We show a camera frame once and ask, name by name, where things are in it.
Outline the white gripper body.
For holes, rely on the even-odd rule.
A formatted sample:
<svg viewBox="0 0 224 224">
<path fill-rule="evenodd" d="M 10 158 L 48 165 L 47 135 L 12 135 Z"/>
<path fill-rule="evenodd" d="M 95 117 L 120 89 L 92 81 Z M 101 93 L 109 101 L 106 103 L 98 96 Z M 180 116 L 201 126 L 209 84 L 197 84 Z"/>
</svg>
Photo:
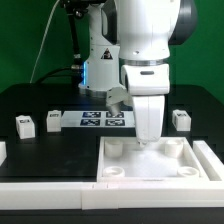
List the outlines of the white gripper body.
<svg viewBox="0 0 224 224">
<path fill-rule="evenodd" d="M 121 83 L 131 97 L 137 141 L 140 144 L 158 141 L 163 126 L 165 95 L 170 91 L 169 65 L 123 65 Z"/>
</svg>

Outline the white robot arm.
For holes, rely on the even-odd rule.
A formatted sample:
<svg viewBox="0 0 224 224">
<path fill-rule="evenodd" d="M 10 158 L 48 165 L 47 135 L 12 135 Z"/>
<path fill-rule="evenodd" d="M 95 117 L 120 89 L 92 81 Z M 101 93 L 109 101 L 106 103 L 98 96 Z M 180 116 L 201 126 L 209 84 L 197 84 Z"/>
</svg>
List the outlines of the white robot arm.
<svg viewBox="0 0 224 224">
<path fill-rule="evenodd" d="M 169 47 L 194 32 L 194 0 L 87 0 L 90 55 L 80 92 L 106 97 L 112 114 L 133 108 L 137 141 L 161 137 L 165 95 L 170 91 Z"/>
</svg>

